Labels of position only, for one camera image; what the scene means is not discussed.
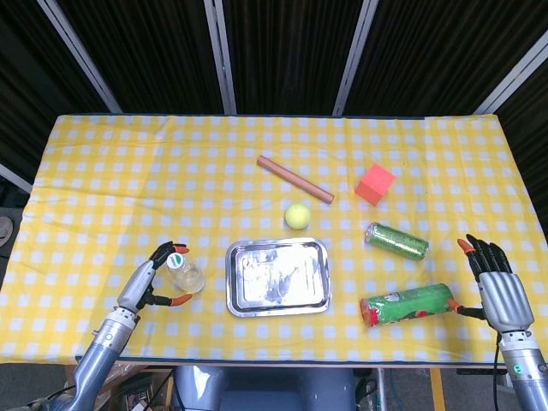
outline black curtain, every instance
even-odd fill
[[[538,0],[382,0],[344,114],[472,114],[547,29]]]
[[[129,113],[223,113],[202,0],[61,0]]]
[[[34,181],[57,116],[106,111],[37,2],[0,2],[0,163]]]
[[[238,114],[330,116],[361,0],[224,0]]]
[[[497,115],[548,237],[548,61],[506,100]]]

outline robotic arm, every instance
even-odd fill
[[[48,409],[59,411],[91,411],[95,399],[110,369],[122,353],[131,337],[140,317],[137,312],[146,304],[159,306],[178,306],[192,298],[192,295],[182,295],[168,298],[153,295],[152,279],[156,269],[161,266],[171,253],[188,253],[184,244],[166,242],[143,263],[129,278],[122,293],[117,299],[118,305],[109,313],[95,338],[87,349],[74,371],[76,394],[74,398],[57,398],[49,404]]]
[[[486,319],[497,331],[497,344],[521,409],[548,410],[548,370],[539,345],[528,330],[534,317],[523,284],[499,246],[471,235],[467,239],[469,243],[461,239],[458,243],[468,257],[483,308],[449,303],[461,315]]]

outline green can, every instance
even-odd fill
[[[379,223],[369,224],[366,241],[373,246],[415,260],[425,258],[428,251],[428,241]]]
[[[445,284],[408,289],[360,300],[361,317],[369,327],[451,311],[453,294]]]

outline clear water bottle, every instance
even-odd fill
[[[189,294],[196,294],[206,285],[202,270],[181,253],[172,253],[166,261],[174,285]]]

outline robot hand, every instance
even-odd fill
[[[501,334],[527,330],[534,321],[533,312],[506,254],[496,244],[487,244],[470,234],[467,239],[470,243],[459,239],[458,244],[468,257],[483,308],[466,308],[454,301],[450,301],[450,305],[461,315],[486,319]]]

